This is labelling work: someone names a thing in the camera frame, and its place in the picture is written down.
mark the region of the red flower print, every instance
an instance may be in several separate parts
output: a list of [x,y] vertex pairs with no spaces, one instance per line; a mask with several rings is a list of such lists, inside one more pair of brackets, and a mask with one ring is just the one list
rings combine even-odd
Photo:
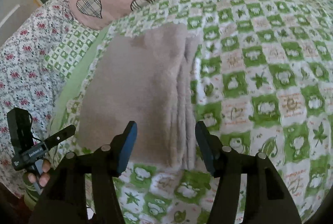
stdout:
[[7,159],[5,160],[0,160],[0,164],[3,165],[4,167],[8,166],[10,163]]
[[3,103],[5,104],[5,106],[12,106],[12,103],[10,101],[3,101]]
[[17,71],[11,71],[10,72],[10,76],[12,78],[19,78],[20,77],[20,75],[19,75],[19,73]]
[[40,29],[44,29],[44,28],[45,28],[45,24],[38,23],[37,26],[38,26],[38,28],[40,28]]
[[36,91],[35,94],[38,98],[45,96],[45,93],[43,91]]
[[0,132],[1,133],[7,133],[8,132],[8,128],[5,126],[5,127],[1,127],[0,128]]
[[24,45],[24,46],[23,46],[23,50],[26,51],[26,52],[31,52],[31,51],[32,51],[30,45],[28,45],[28,46]]
[[31,71],[31,72],[29,73],[29,78],[35,78],[36,76],[37,76],[37,74],[34,73],[33,71]]
[[28,30],[27,29],[24,29],[20,32],[20,35],[26,35],[28,34]]
[[6,60],[12,60],[14,58],[13,54],[6,55]]
[[21,106],[25,106],[29,103],[29,101],[27,99],[22,99],[20,103],[21,103]]

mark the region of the metal screw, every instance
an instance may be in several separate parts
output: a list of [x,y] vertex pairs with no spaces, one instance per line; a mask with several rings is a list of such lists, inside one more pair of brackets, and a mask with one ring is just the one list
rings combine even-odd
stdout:
[[226,152],[226,153],[229,153],[229,152],[231,152],[231,147],[229,147],[229,146],[223,146],[223,147],[222,147],[222,150],[223,150],[224,152]]
[[109,144],[105,144],[105,145],[103,145],[103,146],[101,147],[101,150],[102,150],[103,152],[107,152],[107,151],[109,151],[110,149],[111,149],[111,147],[110,147]]
[[69,152],[69,153],[66,154],[66,158],[67,158],[67,159],[71,159],[71,158],[73,158],[74,156],[75,156],[75,153],[73,153],[73,152]]
[[263,152],[258,153],[258,156],[261,159],[265,159],[266,158],[266,154],[264,154]]

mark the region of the black clamp arm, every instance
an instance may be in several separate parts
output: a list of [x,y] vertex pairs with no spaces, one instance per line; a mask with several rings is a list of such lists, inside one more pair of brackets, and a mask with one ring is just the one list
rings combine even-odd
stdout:
[[136,137],[137,124],[130,121],[123,134],[94,153],[67,153],[44,188],[29,223],[87,224],[85,174],[91,174],[98,223],[125,224],[112,177],[126,170]]
[[242,173],[247,174],[244,224],[302,223],[287,187],[266,154],[243,155],[223,146],[202,121],[195,126],[195,137],[206,169],[220,178],[207,224],[234,224]]

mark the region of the fingernail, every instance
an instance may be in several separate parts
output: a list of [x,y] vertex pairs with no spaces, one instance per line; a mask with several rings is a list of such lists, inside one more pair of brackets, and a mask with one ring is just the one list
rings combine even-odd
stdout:
[[28,174],[28,179],[31,183],[35,182],[35,180],[36,180],[35,176],[32,173]]
[[40,184],[42,187],[46,186],[46,183],[47,183],[47,181],[46,181],[45,178],[40,178],[40,179],[39,179],[39,184]]

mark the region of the blanket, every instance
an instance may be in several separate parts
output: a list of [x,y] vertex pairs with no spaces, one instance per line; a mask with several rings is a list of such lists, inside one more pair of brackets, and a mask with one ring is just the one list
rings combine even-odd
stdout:
[[[116,34],[134,37],[165,23],[186,24],[191,33],[202,33],[203,42],[191,72],[196,119],[238,152],[265,152],[305,221],[333,182],[332,17],[330,0],[161,0],[147,5],[111,24],[77,96],[62,109],[64,126],[74,123],[80,132],[84,95]],[[71,150],[79,150],[76,140],[58,149],[54,164]],[[131,224],[206,223],[218,185],[199,151],[195,170],[165,172],[130,162],[114,181]],[[237,223],[242,222],[245,185],[243,177]]]
[[84,98],[79,145],[95,151],[132,120],[138,137],[131,161],[192,169],[195,120],[189,72],[198,39],[182,24],[112,39]]

